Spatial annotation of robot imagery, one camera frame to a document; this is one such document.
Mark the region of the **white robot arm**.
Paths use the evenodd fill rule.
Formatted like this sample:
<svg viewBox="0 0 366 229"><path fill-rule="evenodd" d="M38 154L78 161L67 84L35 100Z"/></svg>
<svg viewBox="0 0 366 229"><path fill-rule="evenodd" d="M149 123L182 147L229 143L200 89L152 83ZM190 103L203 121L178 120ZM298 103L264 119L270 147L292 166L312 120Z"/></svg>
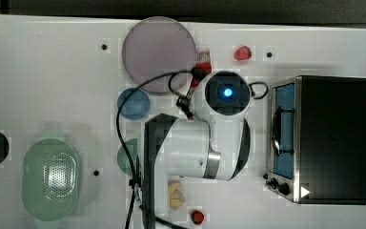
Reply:
<svg viewBox="0 0 366 229"><path fill-rule="evenodd" d="M171 177L231 180L251 154L245 116L252 97L237 73L207 75L193 90L193 119L158 114L145 123L140 139L142 215L145 229L174 228L169 210Z"/></svg>

